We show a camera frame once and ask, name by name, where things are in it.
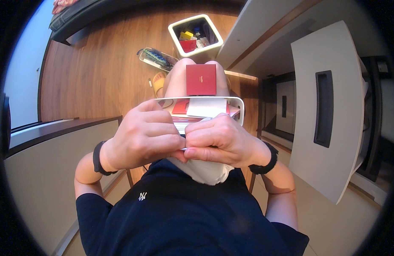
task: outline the fingernail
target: fingernail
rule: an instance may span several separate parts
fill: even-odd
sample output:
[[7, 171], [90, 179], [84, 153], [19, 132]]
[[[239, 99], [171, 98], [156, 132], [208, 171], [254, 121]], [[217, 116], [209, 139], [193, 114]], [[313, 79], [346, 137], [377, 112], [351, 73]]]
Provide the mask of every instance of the fingernail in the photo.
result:
[[184, 151], [184, 156], [187, 158], [192, 158], [194, 156], [194, 148], [192, 147], [188, 147], [185, 151]]

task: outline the person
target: person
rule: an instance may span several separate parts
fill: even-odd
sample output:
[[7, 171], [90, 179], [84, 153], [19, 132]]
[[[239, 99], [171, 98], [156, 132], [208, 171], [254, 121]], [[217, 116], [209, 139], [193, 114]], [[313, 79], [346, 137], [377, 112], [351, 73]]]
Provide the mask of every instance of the person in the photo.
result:
[[[211, 63], [217, 67], [217, 92], [226, 96], [224, 70]], [[186, 64], [194, 62], [180, 60], [165, 78], [166, 97], [185, 96]], [[210, 186], [191, 179], [167, 157], [235, 169], [225, 182]], [[113, 138], [76, 167], [83, 248], [87, 255], [302, 255], [309, 238], [298, 232], [293, 176], [276, 159], [271, 146], [226, 114], [188, 125], [184, 138], [156, 100], [143, 102], [125, 115]], [[148, 163], [148, 171], [119, 202], [112, 206], [104, 199], [102, 175]], [[263, 177], [264, 216], [240, 168], [270, 165]]]

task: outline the small bottle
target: small bottle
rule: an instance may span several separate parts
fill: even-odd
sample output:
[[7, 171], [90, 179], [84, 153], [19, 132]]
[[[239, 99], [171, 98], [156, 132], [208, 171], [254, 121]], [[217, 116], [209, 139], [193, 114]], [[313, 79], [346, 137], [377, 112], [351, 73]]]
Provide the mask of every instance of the small bottle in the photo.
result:
[[194, 28], [194, 32], [195, 32], [194, 37], [196, 37], [197, 40], [200, 39], [201, 38], [200, 28], [199, 27]]

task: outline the red packaging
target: red packaging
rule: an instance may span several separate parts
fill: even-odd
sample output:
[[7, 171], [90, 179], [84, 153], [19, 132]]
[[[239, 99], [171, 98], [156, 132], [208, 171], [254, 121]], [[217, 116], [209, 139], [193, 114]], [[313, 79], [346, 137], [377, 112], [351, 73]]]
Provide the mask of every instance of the red packaging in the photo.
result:
[[197, 40], [179, 41], [185, 53], [192, 52], [197, 49]]
[[186, 65], [187, 95], [216, 95], [215, 64]]

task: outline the wrist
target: wrist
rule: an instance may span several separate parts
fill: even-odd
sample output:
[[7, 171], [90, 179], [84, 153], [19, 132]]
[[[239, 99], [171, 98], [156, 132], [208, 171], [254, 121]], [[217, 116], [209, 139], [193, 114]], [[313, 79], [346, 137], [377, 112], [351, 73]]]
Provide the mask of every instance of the wrist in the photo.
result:
[[116, 172], [119, 169], [116, 169], [110, 163], [111, 143], [112, 139], [106, 141], [100, 148], [100, 165], [102, 166], [103, 170], [107, 172]]
[[257, 166], [268, 165], [271, 161], [271, 151], [266, 144], [260, 139], [255, 138], [255, 143], [252, 148], [253, 153], [250, 164], [255, 164]]

